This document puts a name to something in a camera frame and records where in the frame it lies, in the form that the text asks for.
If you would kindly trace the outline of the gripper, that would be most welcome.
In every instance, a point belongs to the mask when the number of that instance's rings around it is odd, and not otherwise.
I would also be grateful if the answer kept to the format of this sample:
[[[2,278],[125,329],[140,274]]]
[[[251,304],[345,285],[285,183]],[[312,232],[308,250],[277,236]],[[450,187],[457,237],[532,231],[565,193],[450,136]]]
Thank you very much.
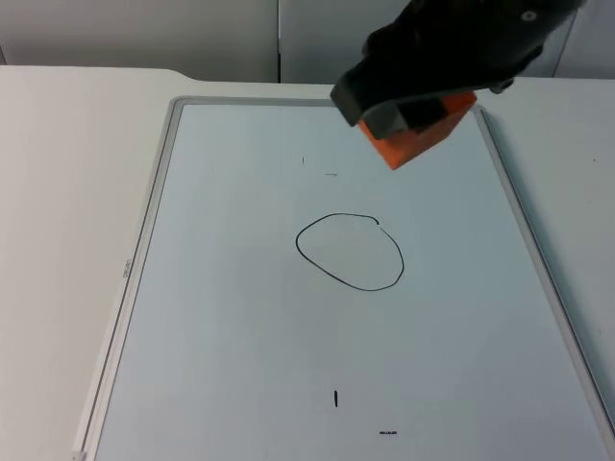
[[[404,12],[372,33],[360,62],[362,95],[440,95],[502,87],[540,57],[561,12]],[[439,98],[402,105],[420,133],[448,112]]]

